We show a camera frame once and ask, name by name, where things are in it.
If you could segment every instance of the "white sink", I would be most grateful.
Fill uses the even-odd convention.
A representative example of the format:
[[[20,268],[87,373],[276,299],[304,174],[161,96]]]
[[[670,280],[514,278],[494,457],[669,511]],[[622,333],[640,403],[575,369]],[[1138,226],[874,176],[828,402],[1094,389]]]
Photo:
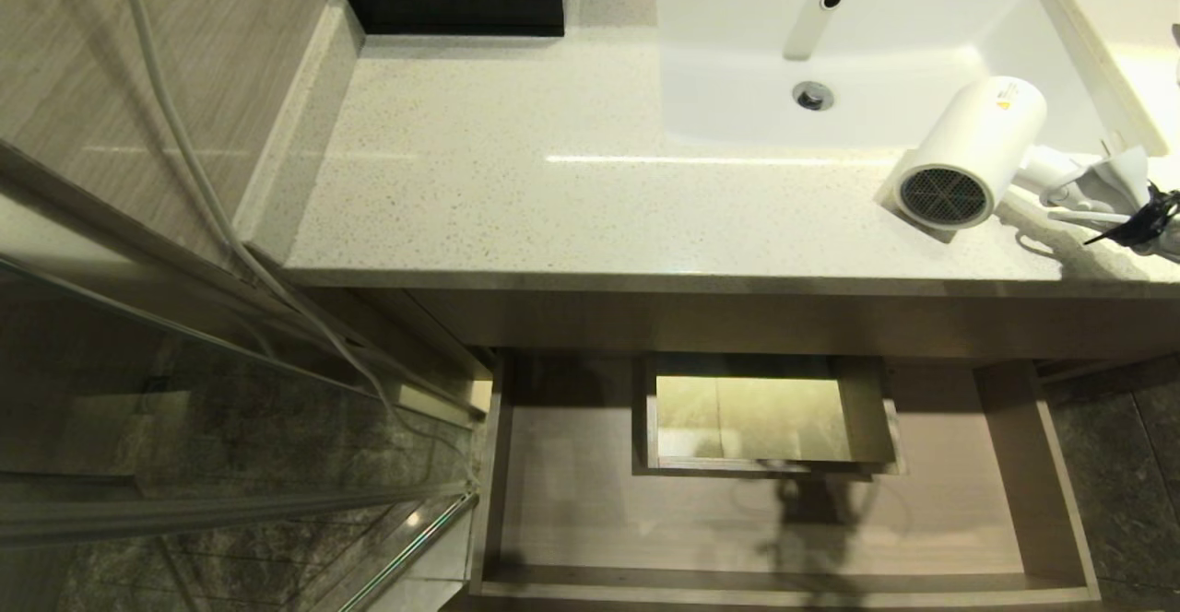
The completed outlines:
[[[1075,154],[1162,142],[1056,0],[658,0],[663,118],[678,142],[898,149],[991,74],[1049,103],[1037,143]],[[800,83],[830,88],[820,112]]]

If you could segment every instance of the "marble wall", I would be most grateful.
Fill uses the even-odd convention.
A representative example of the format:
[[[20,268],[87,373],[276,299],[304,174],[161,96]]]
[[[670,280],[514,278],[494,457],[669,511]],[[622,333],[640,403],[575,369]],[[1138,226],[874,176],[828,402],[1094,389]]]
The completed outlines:
[[[1180,611],[1180,360],[1045,390],[1103,598]]]
[[[237,208],[326,0],[146,0],[194,145]],[[185,191],[126,0],[0,0],[0,140],[228,266]]]

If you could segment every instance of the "power cord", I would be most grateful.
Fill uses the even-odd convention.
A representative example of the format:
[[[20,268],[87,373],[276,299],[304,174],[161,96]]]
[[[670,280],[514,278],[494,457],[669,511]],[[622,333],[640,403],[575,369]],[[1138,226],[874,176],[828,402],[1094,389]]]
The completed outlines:
[[[201,163],[201,158],[197,158],[196,150],[194,150],[191,138],[189,137],[189,131],[184,125],[183,118],[181,118],[181,113],[177,112],[176,104],[173,104],[171,92],[169,92],[168,88],[168,83],[164,79],[163,71],[160,71],[159,55],[156,51],[156,37],[152,33],[151,21],[148,20],[148,7],[144,4],[144,0],[127,0],[127,2],[130,4],[131,7],[131,17],[136,24],[136,35],[138,37],[139,40],[139,50],[144,58],[144,66],[148,68],[148,79],[150,79],[151,81],[152,92],[155,92],[156,100],[159,101],[159,107],[162,108],[162,111],[164,111],[164,118],[165,120],[168,120],[168,126],[169,129],[171,129],[172,137],[176,138],[177,146],[179,146],[181,149],[181,154],[184,158],[184,166],[186,167],[186,170],[189,170],[189,176],[192,179],[192,183],[197,186],[197,191],[201,197],[201,204],[205,209],[205,212],[208,213],[208,217],[210,217],[210,221],[212,222],[217,232],[221,235],[221,237],[223,237],[225,243],[229,244],[230,250],[232,250],[234,255],[236,255],[237,258],[240,258],[242,263],[244,263],[245,266],[248,266],[250,271],[253,271],[254,275],[262,281],[263,285],[267,285],[267,288],[269,288],[270,291],[274,292],[275,296],[280,298],[280,301],[286,302],[286,304],[295,309],[296,312],[303,315],[303,318],[307,318],[308,322],[312,322],[313,325],[316,327],[316,329],[320,330],[321,334],[326,336],[326,338],[328,338],[328,342],[330,342],[333,347],[336,348],[336,351],[340,353],[340,356],[342,356],[346,361],[348,361],[348,363],[350,363],[352,367],[355,368],[358,373],[362,374],[362,376],[366,377],[369,384],[373,386],[372,394],[365,393],[365,390],[360,388],[353,388],[354,390],[356,390],[358,394],[362,394],[366,397],[379,399],[381,404],[385,406],[385,409],[388,412],[389,416],[395,419],[396,422],[401,425],[401,428],[405,428],[406,432],[413,435],[425,436],[425,439],[434,440],[435,442],[441,443],[446,448],[453,449],[453,452],[457,455],[459,455],[459,458],[464,458],[464,461],[467,465],[467,475],[472,480],[474,480],[474,475],[471,469],[471,463],[467,455],[464,454],[454,445],[451,445],[446,440],[441,439],[441,436],[431,435],[428,433],[411,427],[398,414],[392,402],[389,402],[389,400],[385,396],[384,384],[381,384],[380,377],[376,376],[376,374],[373,373],[373,370],[366,363],[360,361],[358,356],[354,353],[352,353],[352,350],[349,350],[348,344],[345,343],[345,340],[341,338],[341,336],[337,335],[336,331],[333,331],[332,327],[329,327],[328,323],[324,323],[319,317],[319,315],[316,315],[310,309],[310,307],[306,304],[306,302],[300,300],[299,296],[295,296],[295,294],[289,291],[289,289],[287,289],[286,285],[283,285],[282,281],[280,281],[278,277],[271,275],[268,271],[268,269],[266,269],[262,265],[262,263],[260,263],[258,259],[254,257],[254,254],[249,251],[249,248],[247,248],[244,243],[242,243],[242,239],[238,237],[237,231],[234,230],[232,222],[225,213],[224,205],[222,204],[221,199],[218,199],[217,192],[214,191],[212,184],[209,180],[208,172],[205,172],[204,166]]]

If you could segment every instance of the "countertop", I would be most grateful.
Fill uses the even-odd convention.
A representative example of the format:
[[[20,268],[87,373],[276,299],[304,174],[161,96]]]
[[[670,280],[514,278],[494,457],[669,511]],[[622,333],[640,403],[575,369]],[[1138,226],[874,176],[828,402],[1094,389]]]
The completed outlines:
[[[1180,187],[1180,0],[1074,0]],[[951,243],[877,205],[904,150],[680,145],[655,0],[568,0],[560,40],[372,37],[284,268],[308,285],[1172,297],[1180,268],[1027,202]]]

